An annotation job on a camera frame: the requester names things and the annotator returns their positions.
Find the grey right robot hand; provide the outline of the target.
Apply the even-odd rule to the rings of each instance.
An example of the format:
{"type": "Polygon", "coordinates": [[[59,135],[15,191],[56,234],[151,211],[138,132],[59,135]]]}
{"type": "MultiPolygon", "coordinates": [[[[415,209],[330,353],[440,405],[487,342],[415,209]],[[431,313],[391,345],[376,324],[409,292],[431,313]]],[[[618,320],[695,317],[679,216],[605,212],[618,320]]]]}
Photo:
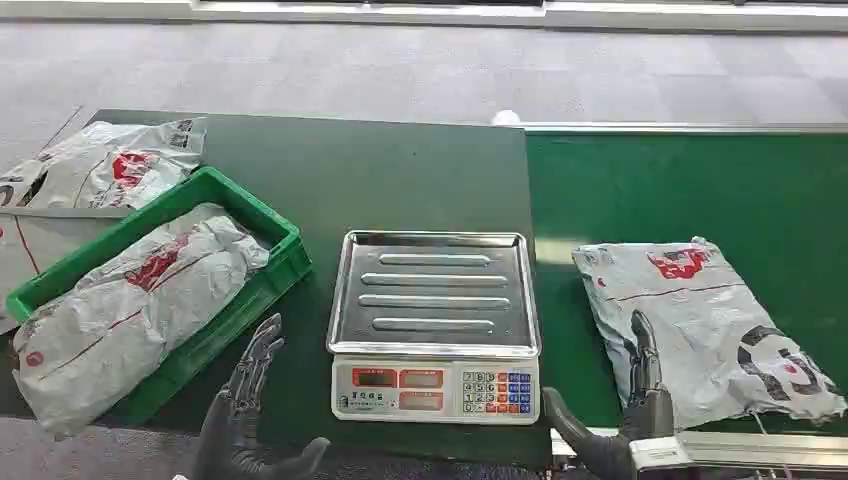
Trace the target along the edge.
{"type": "Polygon", "coordinates": [[[630,393],[616,435],[592,433],[555,388],[541,389],[547,419],[582,463],[561,472],[561,479],[637,479],[641,473],[632,444],[674,433],[672,399],[663,385],[654,329],[638,309],[632,312],[631,329],[636,341],[624,342],[630,356],[630,393]]]}

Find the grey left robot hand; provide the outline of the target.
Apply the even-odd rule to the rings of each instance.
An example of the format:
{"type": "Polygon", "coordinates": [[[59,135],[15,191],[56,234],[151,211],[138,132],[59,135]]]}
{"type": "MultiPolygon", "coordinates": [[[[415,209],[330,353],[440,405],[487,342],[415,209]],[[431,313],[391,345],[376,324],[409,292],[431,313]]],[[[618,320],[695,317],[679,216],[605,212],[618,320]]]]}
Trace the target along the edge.
{"type": "Polygon", "coordinates": [[[282,318],[263,320],[215,395],[199,435],[190,479],[307,479],[317,470],[331,442],[316,437],[301,453],[272,460],[258,440],[261,393],[275,353],[285,342],[282,318]]]}

